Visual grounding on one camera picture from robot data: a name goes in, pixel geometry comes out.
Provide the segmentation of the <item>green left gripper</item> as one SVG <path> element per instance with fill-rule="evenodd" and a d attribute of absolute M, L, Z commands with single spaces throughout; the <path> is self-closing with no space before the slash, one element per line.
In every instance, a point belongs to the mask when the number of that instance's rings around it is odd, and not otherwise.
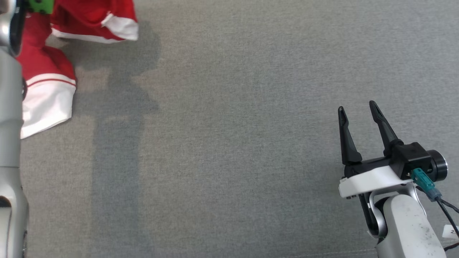
<path fill-rule="evenodd" d="M 30 13 L 52 14 L 54 0 L 28 0 L 28 11 Z"/>

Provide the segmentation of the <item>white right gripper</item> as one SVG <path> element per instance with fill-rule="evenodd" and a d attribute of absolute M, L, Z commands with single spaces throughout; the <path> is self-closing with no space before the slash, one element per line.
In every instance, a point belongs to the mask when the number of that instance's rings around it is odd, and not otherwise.
<path fill-rule="evenodd" d="M 384 145 L 384 156 L 391 156 L 393 147 L 403 145 L 392 126 L 375 101 L 369 101 L 369 108 L 377 124 Z M 388 158 L 375 158 L 362 162 L 362 155 L 357 151 L 349 131 L 349 119 L 343 106 L 338 108 L 338 122 L 341 146 L 341 158 L 344 166 L 344 177 L 340 180 L 338 190 L 342 198 L 350 198 L 373 191 L 388 190 L 396 186 L 414 187 L 412 179 L 402 180 L 392 170 Z"/>

